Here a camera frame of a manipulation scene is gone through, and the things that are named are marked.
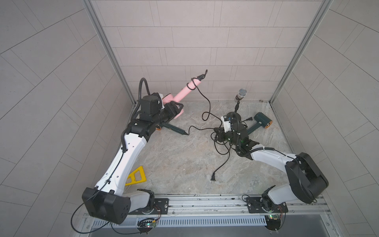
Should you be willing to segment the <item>pink hair dryer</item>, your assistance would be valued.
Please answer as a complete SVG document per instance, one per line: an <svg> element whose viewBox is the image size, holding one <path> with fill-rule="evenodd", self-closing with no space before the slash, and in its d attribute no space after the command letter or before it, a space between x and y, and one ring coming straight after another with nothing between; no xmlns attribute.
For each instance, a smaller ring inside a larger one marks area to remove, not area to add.
<svg viewBox="0 0 379 237"><path fill-rule="evenodd" d="M192 78L189 83L176 95L168 94L164 97L164 105L169 102L181 102L191 91L195 90L198 85L201 84L201 80L197 78Z"/></svg>

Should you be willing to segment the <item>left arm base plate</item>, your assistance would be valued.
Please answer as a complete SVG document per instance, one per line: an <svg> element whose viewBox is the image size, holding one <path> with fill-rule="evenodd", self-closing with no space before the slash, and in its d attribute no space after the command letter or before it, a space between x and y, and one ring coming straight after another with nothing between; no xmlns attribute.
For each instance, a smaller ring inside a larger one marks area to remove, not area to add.
<svg viewBox="0 0 379 237"><path fill-rule="evenodd" d="M143 208L134 210L129 215L166 215L168 213L169 199L168 198L156 198L151 210Z"/></svg>

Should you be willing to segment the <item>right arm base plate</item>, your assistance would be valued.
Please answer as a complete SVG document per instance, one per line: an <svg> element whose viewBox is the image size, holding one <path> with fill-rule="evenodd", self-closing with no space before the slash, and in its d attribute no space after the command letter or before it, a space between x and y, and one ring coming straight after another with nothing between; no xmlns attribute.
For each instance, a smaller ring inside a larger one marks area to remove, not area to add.
<svg viewBox="0 0 379 237"><path fill-rule="evenodd" d="M263 197L243 197L242 200L246 202L249 213L279 213L284 214L288 212L287 205L274 204L272 201Z"/></svg>

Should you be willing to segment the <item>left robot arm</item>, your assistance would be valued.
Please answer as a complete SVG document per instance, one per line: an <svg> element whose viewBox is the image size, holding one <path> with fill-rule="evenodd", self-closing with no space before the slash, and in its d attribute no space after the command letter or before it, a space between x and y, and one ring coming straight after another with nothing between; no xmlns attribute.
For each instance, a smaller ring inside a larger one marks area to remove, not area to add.
<svg viewBox="0 0 379 237"><path fill-rule="evenodd" d="M175 101L164 103L160 94L144 96L137 106L127 128L121 134L121 147L104 176L94 188L86 188L82 200L91 217L121 224L130 212L137 209L151 211L154 208L154 193L138 190L123 195L128 176L137 157L146 146L157 126L162 126L183 109Z"/></svg>

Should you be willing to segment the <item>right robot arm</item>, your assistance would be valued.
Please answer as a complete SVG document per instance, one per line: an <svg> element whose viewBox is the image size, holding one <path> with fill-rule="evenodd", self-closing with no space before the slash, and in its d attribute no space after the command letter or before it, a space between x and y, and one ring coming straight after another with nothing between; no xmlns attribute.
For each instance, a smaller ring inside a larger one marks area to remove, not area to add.
<svg viewBox="0 0 379 237"><path fill-rule="evenodd" d="M236 112L230 112L220 120L222 127L214 128L218 142L229 143L240 157L268 164L287 175L288 184L268 188L260 199L245 198L244 201L249 206L267 213L276 210L284 213L286 202L298 199L311 204L329 186L327 178L307 153L286 154L249 138L255 130L261 127L266 129L272 125L272 120L263 113L257 113L253 117L256 124L250 128Z"/></svg>

